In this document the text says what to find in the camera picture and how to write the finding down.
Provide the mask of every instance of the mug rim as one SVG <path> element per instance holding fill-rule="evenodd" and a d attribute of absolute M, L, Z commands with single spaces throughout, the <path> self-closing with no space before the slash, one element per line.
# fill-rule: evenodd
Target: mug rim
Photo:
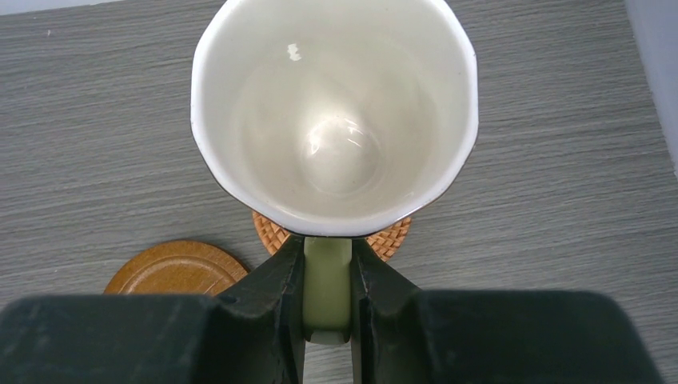
<path fill-rule="evenodd" d="M 229 0 L 215 14 L 212 21 L 205 29 L 205 32 L 198 41 L 195 55 L 193 56 L 193 67 L 191 70 L 191 95 L 190 95 L 190 123 L 193 139 L 207 165 L 209 172 L 217 181 L 217 184 L 233 196 L 239 202 L 242 202 L 249 208 L 266 216 L 271 221 L 281 227 L 294 232 L 309 236 L 327 236 L 327 237 L 361 237 L 374 234 L 380 230 L 388 228 L 394 223 L 408 217 L 410 214 L 420 210 L 428 204 L 437 200 L 452 185 L 461 168 L 466 163 L 473 146 L 477 140 L 478 134 L 478 80 L 477 80 L 477 59 L 476 53 L 465 33 L 459 20 L 453 13 L 445 0 L 421 0 L 435 6 L 436 12 L 441 15 L 450 29 L 450 35 L 453 36 L 463 52 L 463 61 L 467 70 L 467 76 L 470 78 L 467 94 L 469 95 L 469 119 L 464 128 L 464 135 L 459 150 L 454 159 L 447 165 L 445 171 L 423 194 L 414 198 L 411 202 L 403 204 L 391 210 L 373 215 L 369 219 L 361 218 L 359 220 L 351 218 L 333 218 L 329 221 L 323 221 L 322 216 L 305 215 L 303 218 L 293 212 L 280 209 L 280 207 L 268 204 L 266 201 L 255 198 L 242 188 L 228 172 L 224 171 L 217 158 L 213 147 L 209 145 L 206 137 L 206 127 L 203 117 L 201 89 L 203 88 L 205 72 L 205 56 L 214 44 L 220 27 L 226 22 L 227 18 L 233 13 L 238 5 L 248 0 Z"/>

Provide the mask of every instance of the black object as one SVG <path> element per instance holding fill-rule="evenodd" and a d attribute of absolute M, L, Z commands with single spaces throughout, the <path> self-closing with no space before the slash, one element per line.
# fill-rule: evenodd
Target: black object
<path fill-rule="evenodd" d="M 297 383 L 303 240 L 216 298 L 45 296 L 0 316 L 0 383 Z M 661 383 L 598 294 L 422 291 L 353 241 L 358 383 Z"/>

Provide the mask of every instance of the gray textured surface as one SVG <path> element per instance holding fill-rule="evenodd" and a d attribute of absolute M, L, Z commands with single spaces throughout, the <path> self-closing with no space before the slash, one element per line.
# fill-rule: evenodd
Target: gray textured surface
<path fill-rule="evenodd" d="M 0 18 L 0 306 L 100 292 L 127 259 L 175 238 L 250 267 L 266 259 L 189 132 L 193 48 L 219 6 Z M 678 382 L 678 182 L 623 2 L 453 9 L 477 50 L 480 134 L 392 265 L 423 287 L 610 294 Z M 347 347 L 307 351 L 307 382 L 350 382 Z"/>

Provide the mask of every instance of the round wooden coaster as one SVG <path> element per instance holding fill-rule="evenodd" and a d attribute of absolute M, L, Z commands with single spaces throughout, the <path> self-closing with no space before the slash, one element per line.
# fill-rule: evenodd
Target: round wooden coaster
<path fill-rule="evenodd" d="M 257 234 L 261 242 L 264 243 L 266 250 L 270 254 L 275 254 L 289 236 L 289 232 L 283 230 L 278 224 L 271 222 L 268 218 L 261 216 L 258 212 L 252 211 L 252 219 L 254 220 Z M 396 250 L 400 248 L 403 240 L 405 240 L 411 223 L 411 218 L 400 220 L 389 228 L 369 236 L 367 243 L 370 244 L 381 260 L 387 262 L 396 253 Z"/>
<path fill-rule="evenodd" d="M 215 295 L 246 275 L 238 260 L 216 246 L 180 240 L 154 246 L 129 260 L 104 293 Z"/>

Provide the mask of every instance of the wooden coaster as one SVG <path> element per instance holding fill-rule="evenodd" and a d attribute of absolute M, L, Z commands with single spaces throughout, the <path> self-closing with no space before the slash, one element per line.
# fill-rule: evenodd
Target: wooden coaster
<path fill-rule="evenodd" d="M 289 232 L 257 212 L 252 211 L 252 219 L 254 220 L 257 234 L 261 242 L 264 243 L 266 250 L 270 254 L 275 254 L 289 236 Z M 411 218 L 400 220 L 391 227 L 369 236 L 367 243 L 371 245 L 381 260 L 387 262 L 396 253 L 396 250 L 400 248 L 403 240 L 405 240 L 411 223 Z"/>
<path fill-rule="evenodd" d="M 221 293 L 247 270 L 233 256 L 204 242 L 166 242 L 129 260 L 110 280 L 105 294 Z"/>

